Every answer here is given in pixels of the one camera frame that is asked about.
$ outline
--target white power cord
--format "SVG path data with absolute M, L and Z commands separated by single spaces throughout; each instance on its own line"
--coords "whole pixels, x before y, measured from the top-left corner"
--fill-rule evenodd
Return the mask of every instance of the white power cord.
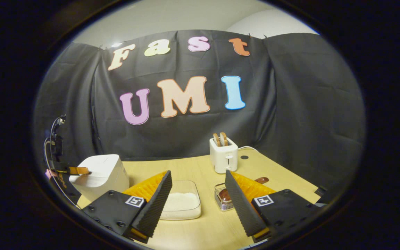
M 243 147 L 239 147 L 238 149 L 243 149 L 243 148 L 250 148 L 250 149 L 254 149 L 255 151 L 259 152 L 257 149 L 250 147 L 250 146 L 243 146 Z

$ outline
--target cable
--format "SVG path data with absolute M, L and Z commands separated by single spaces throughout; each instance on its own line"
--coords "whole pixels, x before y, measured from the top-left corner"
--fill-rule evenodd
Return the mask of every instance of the cable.
M 44 158 L 46 160 L 47 163 L 47 167 L 49 168 L 49 171 L 52 172 L 52 169 L 50 168 L 49 165 L 49 160 L 47 158 L 47 151 L 46 151 L 46 145 L 49 144 L 50 145 L 50 139 L 46 138 L 46 140 L 44 141 L 44 145 L 43 145 L 43 149 L 44 149 Z M 73 201 L 65 194 L 65 192 L 62 190 L 62 188 L 60 187 L 60 185 L 58 184 L 57 180 L 55 179 L 55 176 L 52 176 L 53 180 L 55 181 L 55 183 L 57 184 L 58 188 L 61 190 L 62 194 L 70 201 L 70 203 L 72 203 L 72 205 L 78 207 L 79 209 L 81 209 L 80 206 L 78 206 L 77 204 L 73 203 Z
M 53 135 L 53 129 L 55 128 L 55 124 L 57 123 L 57 120 L 61 119 L 62 116 L 58 117 L 57 119 L 55 119 L 52 123 L 52 127 L 50 128 L 50 139 L 49 139 L 49 143 L 52 141 L 52 135 Z M 52 146 L 49 147 L 50 148 L 50 157 L 52 157 Z M 53 164 L 53 158 L 52 158 L 52 168 L 55 170 L 55 165 Z
M 243 148 L 250 148 L 250 149 L 254 149 L 255 151 L 259 152 L 257 149 L 250 147 L 250 146 L 243 146 L 243 147 L 239 147 L 238 149 L 243 149 Z

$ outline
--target white wall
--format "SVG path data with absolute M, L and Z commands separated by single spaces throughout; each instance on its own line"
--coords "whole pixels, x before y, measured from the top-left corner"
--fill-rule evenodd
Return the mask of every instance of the white wall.
M 145 35 L 173 30 L 222 30 L 264 38 L 313 30 L 258 0 L 142 0 L 95 22 L 74 39 L 110 47 Z
M 274 7 L 257 0 L 142 0 L 95 22 L 75 42 L 110 47 L 173 30 L 226 30 L 251 14 Z
M 231 25 L 226 31 L 251 34 L 256 38 L 288 34 L 288 33 L 313 33 L 316 31 L 302 23 L 295 17 L 280 9 L 260 11 Z

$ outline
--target wooden table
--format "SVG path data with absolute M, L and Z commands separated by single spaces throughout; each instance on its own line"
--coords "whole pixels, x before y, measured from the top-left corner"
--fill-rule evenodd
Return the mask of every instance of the wooden table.
M 240 158 L 242 155 L 249 158 L 243 160 Z M 320 196 L 314 193 L 317 186 L 254 149 L 240 149 L 238 156 L 237 173 L 253 180 L 268 177 L 269 182 L 264 185 L 273 190 L 290 189 L 313 204 L 319 200 Z M 131 186 L 170 170 L 173 181 L 195 182 L 200 195 L 202 214 L 199 218 L 159 220 L 154 236 L 143 245 L 157 250 L 236 250 L 254 243 L 251 237 L 246 236 L 235 209 L 220 210 L 214 198 L 214 186 L 225 181 L 225 174 L 214 171 L 209 155 L 176 160 L 124 161 L 123 165 Z M 89 201 L 81 196 L 78 205 L 83 208 L 88 204 Z

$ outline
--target black backdrop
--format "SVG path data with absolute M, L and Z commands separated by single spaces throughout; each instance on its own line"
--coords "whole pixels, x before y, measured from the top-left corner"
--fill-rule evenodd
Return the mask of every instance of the black backdrop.
M 211 48 L 189 51 L 187 40 L 193 36 L 207 37 Z M 228 41 L 233 38 L 248 44 L 249 56 L 234 51 Z M 148 44 L 159 39 L 168 39 L 171 50 L 145 57 Z M 346 62 L 321 36 L 292 33 L 259 39 L 183 30 L 137 38 L 121 47 L 130 44 L 135 49 L 111 71 L 113 51 L 120 47 L 100 49 L 71 43 L 57 58 L 35 106 L 38 158 L 51 123 L 67 114 L 59 130 L 64 138 L 60 159 L 73 166 L 97 154 L 115 153 L 121 160 L 208 155 L 209 138 L 224 131 L 238 146 L 253 146 L 327 190 L 354 173 L 365 139 L 363 99 Z M 162 117 L 162 90 L 157 82 L 174 79 L 184 90 L 193 76 L 206 77 L 210 110 L 199 114 L 178 111 L 175 117 Z M 244 108 L 225 108 L 228 97 L 223 76 L 241 78 Z M 127 92 L 135 95 L 140 89 L 150 91 L 149 119 L 132 125 L 124 118 L 119 97 Z M 140 114 L 136 96 L 132 110 Z
M 106 242 L 57 210 L 27 169 L 35 166 L 28 121 L 50 62 L 44 51 L 111 1 L 23 3 L 0 1 L 0 249 L 106 249 Z M 273 3 L 314 17 L 302 16 L 351 62 L 369 131 L 351 202 L 285 249 L 400 248 L 400 2 Z

